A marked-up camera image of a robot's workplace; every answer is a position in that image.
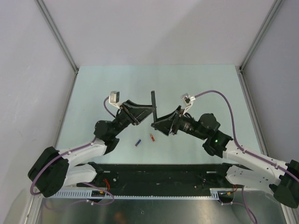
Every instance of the red marker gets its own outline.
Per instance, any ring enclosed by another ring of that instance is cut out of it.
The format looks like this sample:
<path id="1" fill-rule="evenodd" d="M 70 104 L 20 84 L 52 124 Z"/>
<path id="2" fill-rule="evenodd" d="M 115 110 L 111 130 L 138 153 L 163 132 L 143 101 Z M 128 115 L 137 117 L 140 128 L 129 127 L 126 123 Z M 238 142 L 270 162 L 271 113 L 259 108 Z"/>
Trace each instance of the red marker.
<path id="1" fill-rule="evenodd" d="M 152 141 L 155 141 L 154 136 L 152 134 L 149 134 L 149 135 L 150 135 Z"/>

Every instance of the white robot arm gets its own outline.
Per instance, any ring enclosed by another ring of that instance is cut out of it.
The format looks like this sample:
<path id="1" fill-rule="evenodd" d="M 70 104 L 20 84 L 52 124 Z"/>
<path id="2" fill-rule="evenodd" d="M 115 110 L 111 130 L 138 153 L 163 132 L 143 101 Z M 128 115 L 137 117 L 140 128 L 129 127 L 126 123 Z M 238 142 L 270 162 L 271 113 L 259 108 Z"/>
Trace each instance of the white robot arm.
<path id="1" fill-rule="evenodd" d="M 186 109 L 189 110 L 194 100 L 206 93 L 218 93 L 226 101 L 232 118 L 234 138 L 219 131 L 220 123 L 212 113 L 203 114 L 196 121 Z M 182 99 L 185 109 L 179 106 L 173 113 L 157 118 L 154 114 L 153 128 L 165 135 L 177 134 L 178 130 L 202 140 L 205 151 L 211 156 L 219 156 L 245 166 L 240 168 L 231 165 L 225 178 L 231 184 L 240 184 L 273 194 L 280 203 L 297 208 L 299 205 L 299 163 L 292 160 L 290 163 L 275 160 L 266 155 L 259 154 L 243 147 L 236 140 L 234 117 L 231 106 L 226 97 L 218 91 L 206 91 L 196 96 L 185 94 Z"/>
<path id="2" fill-rule="evenodd" d="M 140 124 L 155 110 L 152 105 L 138 105 L 130 100 L 120 104 L 119 92 L 111 92 L 109 98 L 109 102 L 119 108 L 115 119 L 98 121 L 95 124 L 95 138 L 85 145 L 60 151 L 54 147 L 45 149 L 28 173 L 32 181 L 31 194 L 42 193 L 50 197 L 62 187 L 95 180 L 103 172 L 99 165 L 92 162 L 80 164 L 113 151 L 119 142 L 116 136 L 121 131 L 130 124 Z M 35 193 L 34 186 L 40 192 Z"/>

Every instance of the metal frame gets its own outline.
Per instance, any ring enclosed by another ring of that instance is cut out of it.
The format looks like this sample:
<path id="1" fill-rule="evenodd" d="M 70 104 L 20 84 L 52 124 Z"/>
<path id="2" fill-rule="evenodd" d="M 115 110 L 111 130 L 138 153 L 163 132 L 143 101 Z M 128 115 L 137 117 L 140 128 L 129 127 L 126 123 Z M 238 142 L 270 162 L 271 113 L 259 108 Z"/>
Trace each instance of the metal frame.
<path id="1" fill-rule="evenodd" d="M 74 79 L 72 81 L 72 84 L 71 84 L 71 89 L 70 89 L 70 92 L 68 93 L 68 96 L 67 96 L 67 101 L 65 103 L 65 107 L 64 107 L 64 112 L 63 112 L 63 115 L 62 115 L 62 120 L 61 120 L 61 123 L 59 124 L 59 127 L 58 127 L 58 130 L 57 130 L 57 134 L 56 134 L 56 137 L 55 137 L 55 140 L 54 140 L 54 147 L 57 146 L 58 144 L 58 141 L 59 141 L 59 138 L 60 138 L 60 133 L 62 131 L 62 126 L 64 125 L 64 120 L 65 120 L 65 116 L 66 116 L 66 112 L 69 108 L 69 105 L 70 105 L 70 100 L 71 100 L 71 95 L 74 91 L 74 87 L 75 87 L 75 83 L 76 83 L 76 80 L 77 80 L 77 74 L 75 74 L 74 76 Z"/>
<path id="2" fill-rule="evenodd" d="M 27 206 L 26 206 L 26 209 L 25 209 L 25 212 L 23 214 L 23 217 L 22 217 L 22 220 L 20 223 L 26 223 L 27 220 L 28 220 L 28 217 L 31 215 L 31 208 L 32 208 L 32 205 L 33 205 L 33 200 L 34 200 L 34 196 L 33 195 L 30 195 L 30 199 L 27 203 Z"/>
<path id="3" fill-rule="evenodd" d="M 243 71 L 244 68 L 246 67 L 248 61 L 254 54 L 255 50 L 257 49 L 259 43 L 262 41 L 265 33 L 267 32 L 269 26 L 272 24 L 275 16 L 279 12 L 282 4 L 284 3 L 285 0 L 275 0 L 274 3 L 271 6 L 271 9 L 269 10 L 265 20 L 262 23 L 262 26 L 260 27 L 257 35 L 255 36 L 245 58 L 243 59 L 241 65 L 240 65 L 240 70 Z"/>
<path id="4" fill-rule="evenodd" d="M 281 205 L 281 208 L 285 215 L 285 221 L 287 224 L 299 223 L 299 215 L 296 209 L 291 209 L 283 204 Z"/>
<path id="5" fill-rule="evenodd" d="M 68 60 L 70 66 L 73 68 L 74 72 L 77 74 L 78 72 L 78 67 L 76 66 L 74 59 L 71 56 L 71 53 L 68 49 L 68 47 L 66 46 L 60 32 L 58 31 L 58 28 L 49 12 L 49 10 L 47 9 L 45 3 L 43 0 L 35 0 L 38 8 L 40 9 L 43 17 L 45 18 L 50 30 L 52 31 L 55 39 L 57 40 L 58 45 L 60 46 L 61 50 L 63 51 L 66 59 Z"/>
<path id="6" fill-rule="evenodd" d="M 30 205 L 30 210 L 27 213 L 25 224 L 36 224 L 36 220 L 38 217 L 39 209 L 42 204 L 43 197 L 42 196 L 33 196 L 32 203 Z"/>
<path id="7" fill-rule="evenodd" d="M 256 138 L 257 138 L 258 145 L 259 145 L 259 147 L 260 147 L 260 149 L 261 149 L 261 151 L 264 155 L 269 155 L 268 149 L 267 149 L 267 146 L 266 146 L 266 143 L 265 143 L 265 139 L 263 137 L 262 129 L 260 127 L 260 122 L 258 121 L 258 118 L 257 118 L 256 109 L 255 109 L 255 106 L 253 104 L 252 97 L 250 95 L 248 86 L 247 86 L 245 78 L 244 78 L 244 74 L 241 72 L 239 67 L 236 67 L 236 71 L 237 71 L 238 78 L 239 78 L 239 81 L 240 81 L 240 85 L 241 85 L 241 88 L 242 88 L 242 91 L 243 91 L 243 95 L 245 97 L 245 101 L 246 101 L 246 105 L 247 105 L 247 108 L 248 108 L 248 111 L 249 111 L 249 115 L 250 115 L 250 118 L 251 118 L 253 129 L 256 133 Z"/>

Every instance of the metal panel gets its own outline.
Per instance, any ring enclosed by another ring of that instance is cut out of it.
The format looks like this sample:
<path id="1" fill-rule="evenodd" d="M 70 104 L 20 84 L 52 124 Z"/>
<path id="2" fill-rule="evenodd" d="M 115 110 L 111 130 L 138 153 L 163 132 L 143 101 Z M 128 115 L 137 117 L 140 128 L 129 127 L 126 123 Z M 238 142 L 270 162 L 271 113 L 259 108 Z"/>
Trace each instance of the metal panel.
<path id="1" fill-rule="evenodd" d="M 259 43 L 261 42 L 261 40 L 263 39 L 265 33 L 267 32 L 269 26 L 271 25 L 272 21 L 274 20 L 275 16 L 277 15 L 277 13 L 279 12 L 283 2 L 285 0 L 275 0 L 275 2 L 273 3 L 270 11 L 268 12 L 265 20 L 263 21 L 263 24 L 261 26 L 261 28 L 259 29 L 256 37 L 254 38 L 245 58 L 243 59 L 242 63 L 241 63 L 241 70 L 243 71 L 245 66 L 247 65 L 249 59 L 252 57 L 252 55 L 254 54 L 256 48 L 258 47 Z"/>
<path id="2" fill-rule="evenodd" d="M 246 192 L 249 208 L 261 224 L 285 224 L 280 205 L 260 191 Z M 76 199 L 43 199 L 52 208 Z M 241 192 L 235 195 L 242 202 Z M 79 203 L 63 211 L 40 209 L 37 224 L 250 224 L 242 206 L 221 206 L 216 200 L 115 200 L 108 206 Z"/>
<path id="3" fill-rule="evenodd" d="M 240 65 L 274 0 L 44 2 L 78 65 Z"/>

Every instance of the blue marker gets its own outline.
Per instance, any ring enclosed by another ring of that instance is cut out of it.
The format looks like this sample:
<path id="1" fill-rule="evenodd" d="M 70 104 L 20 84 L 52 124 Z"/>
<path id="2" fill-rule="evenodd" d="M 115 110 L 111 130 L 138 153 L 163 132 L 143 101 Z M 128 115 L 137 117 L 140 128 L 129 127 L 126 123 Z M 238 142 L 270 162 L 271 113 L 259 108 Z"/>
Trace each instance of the blue marker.
<path id="1" fill-rule="evenodd" d="M 138 142 L 135 144 L 135 146 L 138 146 L 140 142 L 141 142 L 141 139 L 138 140 Z"/>

